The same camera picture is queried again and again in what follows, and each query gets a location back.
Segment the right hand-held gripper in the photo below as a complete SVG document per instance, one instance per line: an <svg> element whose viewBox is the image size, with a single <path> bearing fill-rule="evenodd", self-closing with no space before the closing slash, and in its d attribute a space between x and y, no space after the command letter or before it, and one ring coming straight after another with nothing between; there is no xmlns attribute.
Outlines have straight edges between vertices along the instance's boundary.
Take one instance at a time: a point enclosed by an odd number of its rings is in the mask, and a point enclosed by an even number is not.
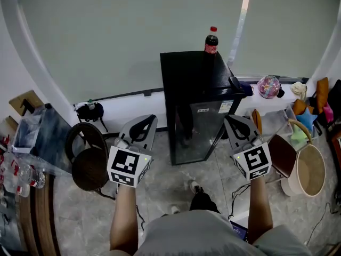
<svg viewBox="0 0 341 256"><path fill-rule="evenodd" d="M272 166L268 143L256 125L242 116L226 115L224 127L232 148L231 158L247 181L269 173Z"/></svg>

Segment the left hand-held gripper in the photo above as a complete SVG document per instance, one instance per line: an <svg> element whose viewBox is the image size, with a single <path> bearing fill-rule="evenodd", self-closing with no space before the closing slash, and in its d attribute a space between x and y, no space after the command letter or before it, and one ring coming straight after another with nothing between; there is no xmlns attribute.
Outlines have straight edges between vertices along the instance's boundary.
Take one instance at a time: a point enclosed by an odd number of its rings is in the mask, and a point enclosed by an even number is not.
<svg viewBox="0 0 341 256"><path fill-rule="evenodd" d="M136 188L153 161L151 149L155 139L158 119L156 115L143 115L127 122L110 147L107 163L109 180Z"/></svg>

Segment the large black panel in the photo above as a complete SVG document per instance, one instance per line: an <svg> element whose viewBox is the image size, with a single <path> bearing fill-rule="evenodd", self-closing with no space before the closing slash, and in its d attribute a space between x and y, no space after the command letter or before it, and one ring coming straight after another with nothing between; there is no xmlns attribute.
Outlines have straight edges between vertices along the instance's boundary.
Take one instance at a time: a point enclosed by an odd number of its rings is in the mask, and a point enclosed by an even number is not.
<svg viewBox="0 0 341 256"><path fill-rule="evenodd" d="M208 160L225 132L224 118L236 113L241 99L175 105L168 128L173 166Z"/></svg>

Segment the person's right forearm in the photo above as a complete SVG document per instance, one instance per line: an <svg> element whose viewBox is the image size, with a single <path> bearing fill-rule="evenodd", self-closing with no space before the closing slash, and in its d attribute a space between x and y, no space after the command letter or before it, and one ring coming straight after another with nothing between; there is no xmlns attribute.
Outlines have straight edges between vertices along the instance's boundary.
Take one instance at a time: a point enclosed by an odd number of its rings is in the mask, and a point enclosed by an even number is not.
<svg viewBox="0 0 341 256"><path fill-rule="evenodd" d="M250 206L248 216L248 242L254 244L273 228L272 214L264 176L250 182Z"/></svg>

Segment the person's left forearm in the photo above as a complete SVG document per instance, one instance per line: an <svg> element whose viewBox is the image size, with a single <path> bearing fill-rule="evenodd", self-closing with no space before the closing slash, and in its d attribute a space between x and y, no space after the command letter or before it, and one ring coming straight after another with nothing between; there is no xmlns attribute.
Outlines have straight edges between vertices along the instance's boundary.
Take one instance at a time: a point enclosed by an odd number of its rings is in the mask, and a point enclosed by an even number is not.
<svg viewBox="0 0 341 256"><path fill-rule="evenodd" d="M132 256L138 250L138 223L135 188L120 186L110 230L110 250L120 250Z"/></svg>

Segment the black mini fridge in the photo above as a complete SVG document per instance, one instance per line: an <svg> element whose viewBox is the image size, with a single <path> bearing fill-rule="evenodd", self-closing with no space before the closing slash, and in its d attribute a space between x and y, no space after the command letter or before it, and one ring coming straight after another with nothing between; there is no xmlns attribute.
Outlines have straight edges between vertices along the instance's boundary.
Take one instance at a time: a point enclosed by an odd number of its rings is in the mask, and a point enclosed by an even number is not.
<svg viewBox="0 0 341 256"><path fill-rule="evenodd" d="M238 79L219 53L213 58L203 51L162 53L160 63L167 129L174 123L175 105L243 97Z"/></svg>

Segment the orange brown pouch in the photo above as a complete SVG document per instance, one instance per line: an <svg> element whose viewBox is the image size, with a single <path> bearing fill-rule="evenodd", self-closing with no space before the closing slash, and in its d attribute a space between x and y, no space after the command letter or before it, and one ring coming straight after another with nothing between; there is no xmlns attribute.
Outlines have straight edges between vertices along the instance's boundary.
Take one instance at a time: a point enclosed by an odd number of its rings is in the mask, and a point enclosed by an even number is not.
<svg viewBox="0 0 341 256"><path fill-rule="evenodd" d="M254 109L251 116L252 116L254 124L256 125L260 135L262 135L262 133L263 133L262 132L262 120L261 120L261 116L260 116L259 112L256 109Z"/></svg>

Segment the clear plastic storage box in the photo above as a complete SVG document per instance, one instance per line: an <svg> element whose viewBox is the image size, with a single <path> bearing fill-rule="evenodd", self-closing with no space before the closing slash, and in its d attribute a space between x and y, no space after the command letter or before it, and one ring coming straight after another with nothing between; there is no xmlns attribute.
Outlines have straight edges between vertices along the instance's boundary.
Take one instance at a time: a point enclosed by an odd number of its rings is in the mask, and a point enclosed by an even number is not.
<svg viewBox="0 0 341 256"><path fill-rule="evenodd" d="M261 116L261 122L264 137L270 137L275 133L282 137L288 137L294 132L288 122L288 115L285 110L268 112Z"/></svg>

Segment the brown seat chair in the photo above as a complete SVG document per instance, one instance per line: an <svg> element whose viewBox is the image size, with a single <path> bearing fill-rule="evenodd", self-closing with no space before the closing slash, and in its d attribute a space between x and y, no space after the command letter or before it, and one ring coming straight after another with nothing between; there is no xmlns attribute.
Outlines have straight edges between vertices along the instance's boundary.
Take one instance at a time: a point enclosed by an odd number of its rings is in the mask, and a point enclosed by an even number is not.
<svg viewBox="0 0 341 256"><path fill-rule="evenodd" d="M284 138L275 134L268 143L272 166L283 177L289 178L295 162L296 150Z"/></svg>

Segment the navy cap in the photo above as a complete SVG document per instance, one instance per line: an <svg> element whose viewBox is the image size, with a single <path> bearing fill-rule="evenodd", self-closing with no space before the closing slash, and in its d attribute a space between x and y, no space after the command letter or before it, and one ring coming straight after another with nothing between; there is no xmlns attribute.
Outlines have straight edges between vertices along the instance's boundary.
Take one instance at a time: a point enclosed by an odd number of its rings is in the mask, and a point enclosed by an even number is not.
<svg viewBox="0 0 341 256"><path fill-rule="evenodd" d="M244 81L240 81L239 85L244 92L244 96L243 96L244 98L245 97L251 97L254 95L254 89L249 83L244 82Z"/></svg>

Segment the black backpack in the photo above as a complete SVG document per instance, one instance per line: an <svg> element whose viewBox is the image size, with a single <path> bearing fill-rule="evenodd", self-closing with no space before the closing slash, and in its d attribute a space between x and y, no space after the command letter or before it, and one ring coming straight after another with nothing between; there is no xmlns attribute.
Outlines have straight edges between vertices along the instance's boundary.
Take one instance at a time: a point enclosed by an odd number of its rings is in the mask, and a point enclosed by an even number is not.
<svg viewBox="0 0 341 256"><path fill-rule="evenodd" d="M87 104L84 104L80 106L78 109L76 109L76 113L77 113L77 117L79 121L81 122L82 120L84 120L86 122L89 122L89 121L96 122L99 119L104 129L106 130L106 132L109 132L103 121L103 115L104 115L103 106L98 102L94 102L94 103L95 103L95 108L93 110L89 110Z"/></svg>

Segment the green cushion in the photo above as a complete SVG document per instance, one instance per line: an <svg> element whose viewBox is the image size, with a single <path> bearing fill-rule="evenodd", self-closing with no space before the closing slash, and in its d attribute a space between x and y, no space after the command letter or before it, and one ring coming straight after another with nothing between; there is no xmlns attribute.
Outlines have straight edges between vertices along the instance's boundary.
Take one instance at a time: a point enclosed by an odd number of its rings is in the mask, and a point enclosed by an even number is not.
<svg viewBox="0 0 341 256"><path fill-rule="evenodd" d="M302 142L302 141L306 141L307 135L304 133L304 131L301 128L295 125L293 134L291 135L290 139L291 141Z"/></svg>

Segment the dark wicker chair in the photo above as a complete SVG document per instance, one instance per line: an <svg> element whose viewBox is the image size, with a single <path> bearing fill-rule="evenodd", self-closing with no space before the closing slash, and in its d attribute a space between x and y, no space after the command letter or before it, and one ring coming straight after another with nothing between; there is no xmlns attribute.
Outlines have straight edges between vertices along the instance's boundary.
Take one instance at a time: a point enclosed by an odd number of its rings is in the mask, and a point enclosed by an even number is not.
<svg viewBox="0 0 341 256"><path fill-rule="evenodd" d="M81 134L83 144L89 147L75 154L72 146ZM71 162L71 175L74 183L84 191L95 192L114 201L114 197L105 195L101 191L101 188L109 181L107 173L109 151L99 129L87 122L74 125L67 134L64 148Z"/></svg>

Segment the blue star plush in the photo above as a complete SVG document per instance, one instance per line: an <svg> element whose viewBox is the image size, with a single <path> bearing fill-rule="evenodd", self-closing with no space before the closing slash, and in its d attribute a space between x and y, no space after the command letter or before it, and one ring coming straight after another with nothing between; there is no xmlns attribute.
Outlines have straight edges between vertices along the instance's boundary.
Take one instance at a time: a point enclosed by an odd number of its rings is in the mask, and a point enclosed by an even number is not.
<svg viewBox="0 0 341 256"><path fill-rule="evenodd" d="M301 122L310 132L313 132L313 122L317 119L317 115L310 112L309 108L306 107L301 115L297 115L296 118Z"/></svg>

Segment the orange cushion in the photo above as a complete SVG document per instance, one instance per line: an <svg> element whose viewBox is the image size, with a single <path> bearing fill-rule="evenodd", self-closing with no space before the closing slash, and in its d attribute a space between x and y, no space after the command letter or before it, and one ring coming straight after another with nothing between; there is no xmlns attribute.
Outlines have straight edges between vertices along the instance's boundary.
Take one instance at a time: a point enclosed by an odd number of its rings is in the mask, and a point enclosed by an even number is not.
<svg viewBox="0 0 341 256"><path fill-rule="evenodd" d="M301 99L296 99L292 107L295 116L302 115L305 112L306 108L310 111L311 114L313 114L314 108L310 105L307 105Z"/></svg>
<svg viewBox="0 0 341 256"><path fill-rule="evenodd" d="M323 108L327 104L328 93L329 93L329 81L328 81L328 77L325 77L317 81L317 84L316 84L316 104L317 104L317 109L318 109L319 114L323 112Z"/></svg>

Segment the person's white black shoe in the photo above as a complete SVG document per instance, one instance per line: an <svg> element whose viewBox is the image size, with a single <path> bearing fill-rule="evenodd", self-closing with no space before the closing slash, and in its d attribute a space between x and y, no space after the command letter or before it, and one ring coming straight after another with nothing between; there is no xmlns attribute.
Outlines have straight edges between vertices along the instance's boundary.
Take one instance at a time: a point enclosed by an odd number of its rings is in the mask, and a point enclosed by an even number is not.
<svg viewBox="0 0 341 256"><path fill-rule="evenodd" d="M189 187L191 191L196 195L196 194L203 194L204 190L202 186L200 186L196 181L190 180L189 182Z"/></svg>

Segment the cream cloth bag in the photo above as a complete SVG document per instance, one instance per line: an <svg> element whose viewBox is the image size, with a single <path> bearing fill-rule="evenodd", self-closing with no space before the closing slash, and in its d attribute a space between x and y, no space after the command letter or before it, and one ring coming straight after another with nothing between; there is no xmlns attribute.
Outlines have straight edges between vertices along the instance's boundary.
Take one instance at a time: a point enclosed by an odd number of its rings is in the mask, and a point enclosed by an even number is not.
<svg viewBox="0 0 341 256"><path fill-rule="evenodd" d="M292 93L299 97L300 100L305 101L307 94L307 85L301 82L295 82L290 86Z"/></svg>

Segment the person's black trousers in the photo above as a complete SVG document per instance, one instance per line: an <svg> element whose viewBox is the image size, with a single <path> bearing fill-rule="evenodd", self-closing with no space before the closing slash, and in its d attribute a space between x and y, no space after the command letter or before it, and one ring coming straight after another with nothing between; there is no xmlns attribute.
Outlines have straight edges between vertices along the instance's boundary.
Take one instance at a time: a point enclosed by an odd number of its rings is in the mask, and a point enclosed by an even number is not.
<svg viewBox="0 0 341 256"><path fill-rule="evenodd" d="M203 194L194 195L189 210L190 211L207 210L220 213L216 204L210 199L210 196L205 192Z"/></svg>

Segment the round beige chair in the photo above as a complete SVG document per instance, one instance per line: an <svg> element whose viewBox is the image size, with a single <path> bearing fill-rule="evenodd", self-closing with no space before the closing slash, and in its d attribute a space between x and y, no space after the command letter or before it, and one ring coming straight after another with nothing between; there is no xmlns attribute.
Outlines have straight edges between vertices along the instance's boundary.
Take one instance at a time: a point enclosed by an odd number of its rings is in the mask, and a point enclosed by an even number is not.
<svg viewBox="0 0 341 256"><path fill-rule="evenodd" d="M289 197L301 194L310 198L315 197L321 193L326 180L326 165L323 156L313 145L309 130L301 122L289 118L288 123L300 128L308 141L296 151L296 159L290 176L281 179L282 190Z"/></svg>

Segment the blue grey glass tank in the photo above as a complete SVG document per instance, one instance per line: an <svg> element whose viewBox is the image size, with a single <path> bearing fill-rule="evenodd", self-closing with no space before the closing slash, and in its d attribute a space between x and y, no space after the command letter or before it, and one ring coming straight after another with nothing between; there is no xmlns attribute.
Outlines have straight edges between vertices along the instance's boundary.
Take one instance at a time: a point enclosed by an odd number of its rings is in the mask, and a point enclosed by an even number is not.
<svg viewBox="0 0 341 256"><path fill-rule="evenodd" d="M71 126L48 103L20 119L11 150L50 174L70 174L71 164L64 148L70 129Z"/></svg>

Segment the pink cushion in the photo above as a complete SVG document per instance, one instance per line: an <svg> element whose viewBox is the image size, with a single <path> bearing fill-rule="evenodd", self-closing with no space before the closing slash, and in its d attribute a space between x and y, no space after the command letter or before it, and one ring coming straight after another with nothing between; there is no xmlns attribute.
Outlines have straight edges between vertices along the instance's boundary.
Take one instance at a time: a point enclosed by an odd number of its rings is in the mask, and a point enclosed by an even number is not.
<svg viewBox="0 0 341 256"><path fill-rule="evenodd" d="M331 123L334 120L334 112L333 112L332 108L330 107L330 105L328 104L328 102L323 107L323 112L324 112L324 115L326 118L326 122Z"/></svg>

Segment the small waist screen device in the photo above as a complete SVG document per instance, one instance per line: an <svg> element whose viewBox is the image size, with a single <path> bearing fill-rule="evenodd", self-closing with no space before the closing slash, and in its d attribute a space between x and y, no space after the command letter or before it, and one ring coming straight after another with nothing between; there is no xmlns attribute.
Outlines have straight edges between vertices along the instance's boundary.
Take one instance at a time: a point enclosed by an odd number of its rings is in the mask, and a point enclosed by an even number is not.
<svg viewBox="0 0 341 256"><path fill-rule="evenodd" d="M248 229L230 220L233 231L245 242L247 242Z"/></svg>

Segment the orange wooden stool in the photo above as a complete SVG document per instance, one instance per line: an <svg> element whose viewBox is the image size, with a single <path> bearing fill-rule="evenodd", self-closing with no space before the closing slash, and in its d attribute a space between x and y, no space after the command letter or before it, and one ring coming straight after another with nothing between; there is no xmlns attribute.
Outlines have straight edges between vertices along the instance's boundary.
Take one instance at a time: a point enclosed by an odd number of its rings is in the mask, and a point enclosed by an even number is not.
<svg viewBox="0 0 341 256"><path fill-rule="evenodd" d="M341 171L341 130L331 135L330 142L336 168Z"/></svg>

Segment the cola bottle red cap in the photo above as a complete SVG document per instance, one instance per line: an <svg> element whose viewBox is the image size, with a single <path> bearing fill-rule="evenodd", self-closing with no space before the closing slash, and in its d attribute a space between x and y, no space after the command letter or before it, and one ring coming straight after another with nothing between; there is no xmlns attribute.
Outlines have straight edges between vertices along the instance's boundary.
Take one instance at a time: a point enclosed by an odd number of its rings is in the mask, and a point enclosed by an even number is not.
<svg viewBox="0 0 341 256"><path fill-rule="evenodd" d="M204 52L216 55L218 48L218 37L216 36L217 27L211 26L208 36L205 39Z"/></svg>

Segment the grey roller blind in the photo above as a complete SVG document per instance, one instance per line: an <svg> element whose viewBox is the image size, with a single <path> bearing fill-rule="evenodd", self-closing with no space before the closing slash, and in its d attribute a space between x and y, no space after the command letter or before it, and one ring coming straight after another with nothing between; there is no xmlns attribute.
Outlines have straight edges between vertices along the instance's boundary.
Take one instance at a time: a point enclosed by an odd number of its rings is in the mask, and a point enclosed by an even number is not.
<svg viewBox="0 0 341 256"><path fill-rule="evenodd" d="M212 26L227 59L242 0L18 0L71 104L163 86L160 54L201 51Z"/></svg>
<svg viewBox="0 0 341 256"><path fill-rule="evenodd" d="M334 31L340 0L249 0L235 75L310 78Z"/></svg>

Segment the black padded chair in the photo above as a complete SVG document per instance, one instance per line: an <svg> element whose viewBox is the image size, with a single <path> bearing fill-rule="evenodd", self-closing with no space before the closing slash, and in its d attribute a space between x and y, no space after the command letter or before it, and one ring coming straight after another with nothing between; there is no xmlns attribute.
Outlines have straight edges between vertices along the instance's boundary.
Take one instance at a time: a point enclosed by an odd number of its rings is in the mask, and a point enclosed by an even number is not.
<svg viewBox="0 0 341 256"><path fill-rule="evenodd" d="M329 91L328 104L333 111L334 120L341 117L341 80L337 80L334 87Z"/></svg>

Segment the person's grey shirt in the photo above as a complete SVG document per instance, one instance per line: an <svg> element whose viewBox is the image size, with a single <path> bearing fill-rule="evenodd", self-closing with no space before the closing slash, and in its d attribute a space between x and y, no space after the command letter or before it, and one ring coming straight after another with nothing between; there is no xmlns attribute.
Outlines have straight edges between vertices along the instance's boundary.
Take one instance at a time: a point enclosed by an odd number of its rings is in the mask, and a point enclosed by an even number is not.
<svg viewBox="0 0 341 256"><path fill-rule="evenodd" d="M206 210L171 214L150 222L134 256L312 256L286 227L243 241L228 219Z"/></svg>

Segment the cluster of large water bottles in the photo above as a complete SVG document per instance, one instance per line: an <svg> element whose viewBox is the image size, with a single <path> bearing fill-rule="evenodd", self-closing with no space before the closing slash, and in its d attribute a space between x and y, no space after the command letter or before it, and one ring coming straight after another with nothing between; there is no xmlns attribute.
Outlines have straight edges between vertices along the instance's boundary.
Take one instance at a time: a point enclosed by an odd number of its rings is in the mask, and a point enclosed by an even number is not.
<svg viewBox="0 0 341 256"><path fill-rule="evenodd" d="M10 152L10 136L0 134L0 185L5 191L28 197L31 187L41 189L45 185L44 173Z"/></svg>

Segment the cardboard box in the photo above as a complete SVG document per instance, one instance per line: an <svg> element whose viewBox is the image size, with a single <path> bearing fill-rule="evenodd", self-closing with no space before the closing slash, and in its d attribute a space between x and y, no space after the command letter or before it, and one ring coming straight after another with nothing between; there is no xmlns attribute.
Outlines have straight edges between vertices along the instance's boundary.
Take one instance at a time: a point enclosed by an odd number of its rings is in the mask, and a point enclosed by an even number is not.
<svg viewBox="0 0 341 256"><path fill-rule="evenodd" d="M26 112L33 114L37 108L44 105L34 90L30 90L11 99L9 104L20 116L24 116Z"/></svg>

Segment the brown wooden step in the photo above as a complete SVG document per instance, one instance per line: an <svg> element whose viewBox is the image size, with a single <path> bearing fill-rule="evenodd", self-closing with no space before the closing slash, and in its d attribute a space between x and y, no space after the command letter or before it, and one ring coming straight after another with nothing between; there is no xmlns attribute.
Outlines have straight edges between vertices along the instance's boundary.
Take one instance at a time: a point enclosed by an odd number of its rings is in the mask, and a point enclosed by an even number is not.
<svg viewBox="0 0 341 256"><path fill-rule="evenodd" d="M61 256L54 222L54 176L47 175L42 189L31 188L19 198L18 227L30 256Z"/></svg>

